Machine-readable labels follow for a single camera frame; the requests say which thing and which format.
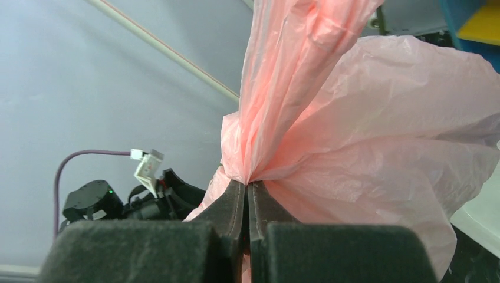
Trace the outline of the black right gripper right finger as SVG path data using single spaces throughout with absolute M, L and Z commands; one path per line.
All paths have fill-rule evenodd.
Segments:
M 436 282 L 418 237 L 387 225 L 312 225 L 248 186 L 252 282 Z

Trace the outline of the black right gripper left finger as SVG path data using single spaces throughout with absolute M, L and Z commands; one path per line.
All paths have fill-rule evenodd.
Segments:
M 38 282 L 241 282 L 245 186 L 189 222 L 81 221 L 56 239 Z

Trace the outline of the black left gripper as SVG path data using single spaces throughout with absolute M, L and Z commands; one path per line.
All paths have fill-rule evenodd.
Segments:
M 135 187 L 123 206 L 123 219 L 182 221 L 199 207 L 206 193 L 186 183 L 172 169 L 163 171 L 156 188 L 159 189 L 157 198 L 143 185 Z

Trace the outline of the pink plastic grocery bag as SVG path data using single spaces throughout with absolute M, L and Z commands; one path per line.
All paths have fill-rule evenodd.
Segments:
M 361 37 L 380 1 L 255 1 L 237 112 L 191 221 L 231 180 L 309 223 L 405 226 L 437 279 L 452 215 L 499 162 L 499 74 L 412 36 Z

